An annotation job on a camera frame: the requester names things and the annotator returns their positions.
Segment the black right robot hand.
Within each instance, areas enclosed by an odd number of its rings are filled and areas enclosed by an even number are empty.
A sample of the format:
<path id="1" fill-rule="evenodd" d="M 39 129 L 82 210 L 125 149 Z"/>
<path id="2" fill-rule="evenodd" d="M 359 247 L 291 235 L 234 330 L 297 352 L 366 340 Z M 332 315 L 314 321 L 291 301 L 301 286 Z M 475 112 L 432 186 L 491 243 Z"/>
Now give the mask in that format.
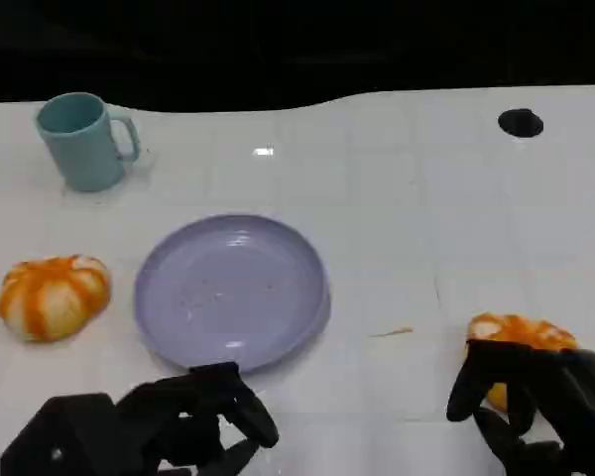
<path id="1" fill-rule="evenodd" d="M 471 339 L 446 417 L 474 418 L 509 475 L 595 475 L 595 352 Z"/>

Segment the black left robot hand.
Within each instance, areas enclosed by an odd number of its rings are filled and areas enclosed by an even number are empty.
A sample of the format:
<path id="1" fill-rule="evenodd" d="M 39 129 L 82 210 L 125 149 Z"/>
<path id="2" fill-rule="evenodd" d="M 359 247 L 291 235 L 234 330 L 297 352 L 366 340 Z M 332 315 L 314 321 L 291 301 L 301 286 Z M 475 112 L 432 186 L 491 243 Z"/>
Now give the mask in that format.
<path id="1" fill-rule="evenodd" d="M 0 456 L 1 475 L 238 475 L 280 436 L 225 362 L 104 393 L 48 399 Z"/>

